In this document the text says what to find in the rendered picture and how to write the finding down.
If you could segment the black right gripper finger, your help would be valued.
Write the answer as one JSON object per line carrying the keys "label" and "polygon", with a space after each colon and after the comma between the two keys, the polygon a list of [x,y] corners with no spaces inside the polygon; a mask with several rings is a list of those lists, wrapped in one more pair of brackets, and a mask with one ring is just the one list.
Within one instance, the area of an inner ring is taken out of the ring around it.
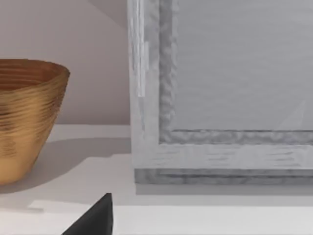
{"label": "black right gripper finger", "polygon": [[106,193],[61,235],[112,235],[113,200]]}

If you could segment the brown woven basket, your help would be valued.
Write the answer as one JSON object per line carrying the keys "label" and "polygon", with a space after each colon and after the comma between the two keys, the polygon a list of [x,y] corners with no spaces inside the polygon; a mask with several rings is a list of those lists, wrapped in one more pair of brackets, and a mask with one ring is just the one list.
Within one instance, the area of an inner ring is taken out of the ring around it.
{"label": "brown woven basket", "polygon": [[70,72],[60,64],[0,58],[0,186],[33,168],[58,116]]}

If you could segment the grey wooden cabinet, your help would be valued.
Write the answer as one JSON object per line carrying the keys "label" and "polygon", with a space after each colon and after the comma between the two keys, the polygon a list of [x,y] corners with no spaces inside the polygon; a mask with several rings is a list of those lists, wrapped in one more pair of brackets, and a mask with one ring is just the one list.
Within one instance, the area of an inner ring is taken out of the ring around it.
{"label": "grey wooden cabinet", "polygon": [[313,185],[313,0],[127,0],[137,184]]}

